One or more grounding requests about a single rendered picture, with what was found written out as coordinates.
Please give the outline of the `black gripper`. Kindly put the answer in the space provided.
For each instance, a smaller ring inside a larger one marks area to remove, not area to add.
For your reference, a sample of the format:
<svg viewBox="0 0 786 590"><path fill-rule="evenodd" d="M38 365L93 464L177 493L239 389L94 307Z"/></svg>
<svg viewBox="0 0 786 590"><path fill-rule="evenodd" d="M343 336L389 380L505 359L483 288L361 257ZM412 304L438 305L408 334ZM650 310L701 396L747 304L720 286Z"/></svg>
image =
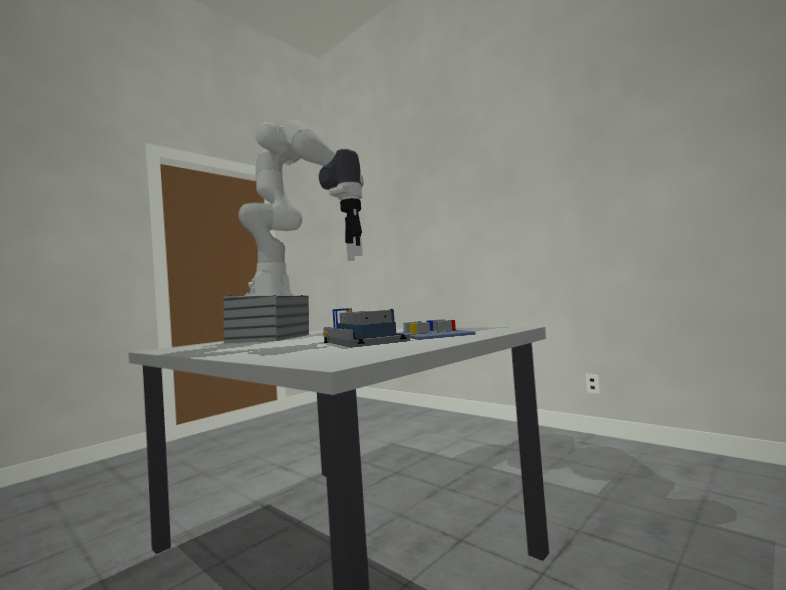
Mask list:
<svg viewBox="0 0 786 590"><path fill-rule="evenodd" d="M359 199L344 199L340 201L342 212L347 213L345 217L345 243L347 247L347 260L355 261L355 256L362 256L361 224L358 211L361 210ZM350 227L349 227L350 226ZM359 229L359 230L357 230Z"/></svg>

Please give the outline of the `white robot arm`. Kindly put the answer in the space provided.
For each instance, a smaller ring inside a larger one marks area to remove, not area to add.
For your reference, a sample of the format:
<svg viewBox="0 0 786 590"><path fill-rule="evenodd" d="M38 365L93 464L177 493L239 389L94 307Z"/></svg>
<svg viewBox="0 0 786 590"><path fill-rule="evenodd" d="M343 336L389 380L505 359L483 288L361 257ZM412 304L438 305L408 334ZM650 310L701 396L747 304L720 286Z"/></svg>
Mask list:
<svg viewBox="0 0 786 590"><path fill-rule="evenodd" d="M300 121L292 121L286 127L264 122L255 137L260 146L269 150L258 155L256 175L257 192L270 204L248 203L239 210L239 220L254 236L258 250L257 271L245 296L293 296L286 273L285 246L270 233L271 229L297 230L302 224L300 210L284 192L282 165L291 165L300 158L322 165L319 182L329 195L339 200L361 199L364 179L359 158L349 149L335 153Z"/></svg>

